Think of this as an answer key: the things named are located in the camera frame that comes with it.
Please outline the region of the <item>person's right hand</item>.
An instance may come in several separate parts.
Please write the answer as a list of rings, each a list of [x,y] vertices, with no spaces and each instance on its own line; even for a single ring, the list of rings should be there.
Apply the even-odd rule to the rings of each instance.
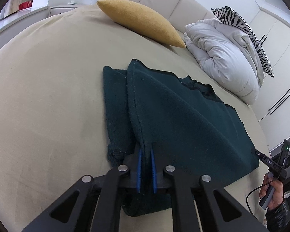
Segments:
[[[274,210],[275,208],[277,208],[283,201],[283,183],[278,181],[278,180],[274,180],[273,177],[269,176],[269,173],[267,173],[264,176],[264,180],[262,183],[263,187],[260,189],[259,191],[259,197],[262,199],[264,196],[266,196],[267,193],[267,189],[269,186],[272,186],[273,189],[275,190],[273,192],[273,196],[272,199],[270,200],[270,202],[268,203],[268,210]]]

